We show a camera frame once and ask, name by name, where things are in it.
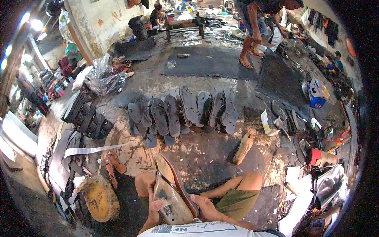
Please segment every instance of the white strip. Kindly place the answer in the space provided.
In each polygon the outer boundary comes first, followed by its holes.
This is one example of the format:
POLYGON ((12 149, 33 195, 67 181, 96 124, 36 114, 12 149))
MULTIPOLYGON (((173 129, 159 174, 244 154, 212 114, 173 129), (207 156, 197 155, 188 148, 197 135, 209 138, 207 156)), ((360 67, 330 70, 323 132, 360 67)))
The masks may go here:
POLYGON ((99 151, 104 151, 104 150, 111 150, 114 148, 118 148, 120 146, 124 146, 126 144, 127 143, 120 144, 120 145, 113 145, 113 146, 101 146, 101 147, 96 147, 96 148, 69 148, 64 153, 63 159, 71 155, 83 155, 83 154, 91 154, 91 153, 95 153, 99 151))

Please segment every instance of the rubber mat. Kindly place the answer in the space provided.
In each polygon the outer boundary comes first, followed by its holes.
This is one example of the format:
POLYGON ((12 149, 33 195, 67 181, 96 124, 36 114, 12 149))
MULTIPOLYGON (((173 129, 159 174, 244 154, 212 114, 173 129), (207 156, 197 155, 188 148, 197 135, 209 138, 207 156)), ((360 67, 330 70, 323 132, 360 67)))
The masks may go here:
POLYGON ((258 80, 254 68, 247 69, 238 61, 240 50, 219 47, 176 47, 168 61, 175 60, 176 67, 164 67, 167 76, 219 76, 242 80, 258 80), (190 54, 188 58, 178 58, 179 53, 190 54))
POLYGON ((267 50, 262 61, 256 90, 293 108, 302 117, 309 118, 309 99, 303 94, 301 72, 292 67, 279 53, 267 50))
POLYGON ((112 54, 113 58, 125 56, 121 61, 125 60, 147 60, 151 57, 154 49, 154 37, 150 37, 144 41, 134 41, 126 43, 116 43, 112 54))

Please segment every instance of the ceiling light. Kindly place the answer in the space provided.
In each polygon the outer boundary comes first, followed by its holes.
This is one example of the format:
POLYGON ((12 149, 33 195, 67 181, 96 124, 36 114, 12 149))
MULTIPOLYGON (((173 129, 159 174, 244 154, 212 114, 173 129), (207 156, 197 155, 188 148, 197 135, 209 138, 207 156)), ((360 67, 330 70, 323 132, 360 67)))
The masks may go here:
POLYGON ((31 27, 33 27, 33 29, 35 29, 36 31, 41 31, 42 28, 44 27, 42 21, 40 20, 37 20, 37 19, 33 19, 31 22, 31 27))
POLYGON ((42 33, 39 37, 38 37, 38 41, 41 41, 43 38, 45 38, 47 36, 47 33, 46 32, 44 32, 44 33, 42 33))
POLYGON ((32 60, 32 57, 29 55, 29 54, 24 54, 22 55, 22 58, 21 58, 21 63, 23 62, 30 62, 32 60))
POLYGON ((21 18, 20 24, 22 25, 25 22, 27 22, 29 20, 29 17, 30 17, 30 13, 29 12, 25 12, 25 14, 21 18))
POLYGON ((1 69, 4 70, 6 67, 6 59, 4 59, 2 62, 1 62, 1 69))
POLYGON ((11 52, 12 52, 12 45, 8 45, 8 47, 5 50, 5 55, 9 56, 9 54, 11 54, 11 52))

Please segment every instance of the pile of sandals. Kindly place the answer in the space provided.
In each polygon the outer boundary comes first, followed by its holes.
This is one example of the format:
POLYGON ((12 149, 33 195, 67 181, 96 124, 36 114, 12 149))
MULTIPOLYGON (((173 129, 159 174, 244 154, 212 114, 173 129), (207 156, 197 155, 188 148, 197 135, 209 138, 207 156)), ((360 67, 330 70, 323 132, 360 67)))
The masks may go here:
POLYGON ((198 95, 186 85, 159 97, 136 93, 127 110, 131 136, 146 135, 149 148, 157 145, 157 136, 163 136, 167 146, 174 145, 175 137, 189 133, 193 124, 207 132, 218 129, 232 135, 238 120, 234 91, 218 87, 198 95))

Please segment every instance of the hand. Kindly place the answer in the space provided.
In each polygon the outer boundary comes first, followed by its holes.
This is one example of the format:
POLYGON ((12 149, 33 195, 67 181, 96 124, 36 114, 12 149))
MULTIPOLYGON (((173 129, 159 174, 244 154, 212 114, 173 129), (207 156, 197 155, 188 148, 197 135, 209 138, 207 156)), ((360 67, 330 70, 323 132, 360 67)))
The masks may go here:
POLYGON ((259 31, 254 31, 253 33, 253 43, 260 44, 262 42, 262 36, 259 31))
POLYGON ((191 200, 200 208, 200 217, 204 222, 223 221, 225 215, 217 211, 211 199, 199 195, 190 195, 191 200))
POLYGON ((284 37, 284 38, 288 38, 288 34, 287 34, 287 32, 285 32, 284 30, 280 30, 280 33, 282 34, 282 36, 284 37))
POLYGON ((162 200, 155 200, 155 201, 153 200, 154 184, 155 184, 155 180, 151 182, 149 187, 147 188, 149 192, 149 216, 147 218, 147 221, 150 221, 152 223, 159 223, 158 211, 162 208, 163 202, 162 200))

